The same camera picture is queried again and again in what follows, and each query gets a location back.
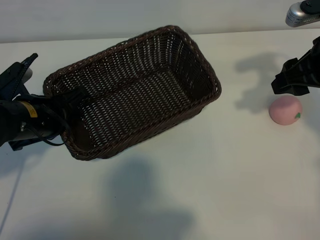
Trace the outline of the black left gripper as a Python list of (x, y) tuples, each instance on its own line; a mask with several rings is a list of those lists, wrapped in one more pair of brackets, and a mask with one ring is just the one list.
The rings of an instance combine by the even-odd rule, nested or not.
[(14, 102), (18, 106), (18, 133), (16, 141), (35, 140), (42, 137), (52, 140), (66, 128), (65, 112), (57, 106), (77, 106), (88, 97), (84, 87), (76, 87), (63, 95), (26, 99), (19, 96)]

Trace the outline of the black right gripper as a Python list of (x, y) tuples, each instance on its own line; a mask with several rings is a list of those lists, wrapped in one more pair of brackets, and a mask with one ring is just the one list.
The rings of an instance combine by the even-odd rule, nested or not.
[(320, 36), (312, 41), (313, 47), (301, 58), (287, 60), (271, 83), (274, 94), (302, 96), (309, 94), (314, 81), (320, 86)]

